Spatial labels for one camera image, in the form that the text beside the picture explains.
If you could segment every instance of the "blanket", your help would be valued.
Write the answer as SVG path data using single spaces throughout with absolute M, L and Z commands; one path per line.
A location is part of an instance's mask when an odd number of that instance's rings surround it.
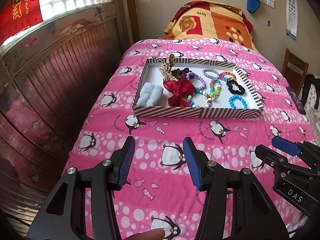
M 171 53 L 184 58 L 224 58 L 223 61 L 237 64 L 259 93 L 264 111 L 252 119 L 135 116 L 132 102 L 147 58 L 169 57 Z M 273 191 L 273 169 L 267 165 L 260 168 L 262 161 L 254 152 L 259 144 L 274 149 L 271 146 L 274 136 L 299 142 L 315 140 L 309 120 L 299 114 L 286 86 L 285 78 L 267 59 L 230 41 L 209 38 L 179 43 L 171 40 L 139 41 L 124 54 L 118 70 L 98 96 L 69 153 L 65 170 L 94 167 L 110 158 L 114 150 L 123 146 L 127 136 L 132 135 L 136 151 L 127 183 L 121 191 L 114 192 L 122 239 L 163 227 L 166 239 L 194 240 L 205 192 L 196 190 L 184 158 L 179 158 L 183 154 L 183 139 L 190 136 L 199 150 L 223 167 L 237 171 L 250 168 L 284 222 L 295 228 L 299 224 L 300 212 Z M 284 156 L 289 163 L 304 165 L 299 158 Z M 229 194 L 227 201 L 224 237 L 230 236 L 232 195 Z M 85 203 L 86 228 L 88 236 L 92 237 L 89 189 Z M 176 228 L 176 234 L 172 234 L 170 225 L 174 225 L 172 228 Z
M 257 50 L 250 35 L 252 29 L 252 24 L 236 6 L 193 1 L 178 10 L 161 39 L 217 38 Z

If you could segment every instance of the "eye chart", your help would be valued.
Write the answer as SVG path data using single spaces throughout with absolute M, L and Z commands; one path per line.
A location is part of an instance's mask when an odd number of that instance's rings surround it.
M 297 0 L 287 0 L 287 36 L 297 38 L 298 4 Z

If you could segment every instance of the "wooden chair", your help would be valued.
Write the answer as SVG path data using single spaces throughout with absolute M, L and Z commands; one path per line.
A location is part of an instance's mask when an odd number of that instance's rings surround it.
M 303 71 L 303 74 L 299 74 L 288 67 L 288 63 L 295 65 L 297 68 Z M 296 55 L 292 54 L 289 49 L 285 50 L 284 56 L 284 63 L 282 68 L 282 75 L 285 77 L 289 85 L 298 95 L 303 82 L 306 78 L 307 71 L 308 71 L 309 64 L 308 62 L 304 62 L 303 60 L 299 59 Z

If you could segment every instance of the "red satin hair bow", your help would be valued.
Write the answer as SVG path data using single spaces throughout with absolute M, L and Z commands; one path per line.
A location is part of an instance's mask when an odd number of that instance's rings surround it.
M 163 86 L 173 94 L 168 98 L 169 106 L 190 107 L 190 104 L 183 97 L 191 95 L 196 88 L 188 79 L 183 78 L 179 82 L 175 80 L 164 81 Z

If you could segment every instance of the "metal screw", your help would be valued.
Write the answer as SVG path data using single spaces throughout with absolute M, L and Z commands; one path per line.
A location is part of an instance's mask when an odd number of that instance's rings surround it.
M 249 175 L 251 173 L 251 170 L 248 168 L 244 168 L 243 173 Z
M 71 167 L 67 170 L 67 173 L 72 174 L 76 172 L 76 168 L 75 167 Z
M 208 165 L 209 165 L 210 167 L 214 167 L 214 166 L 217 165 L 217 163 L 216 163 L 215 161 L 208 161 Z
M 111 160 L 104 160 L 104 161 L 102 162 L 102 165 L 103 165 L 103 166 L 109 166 L 109 165 L 111 165 Z

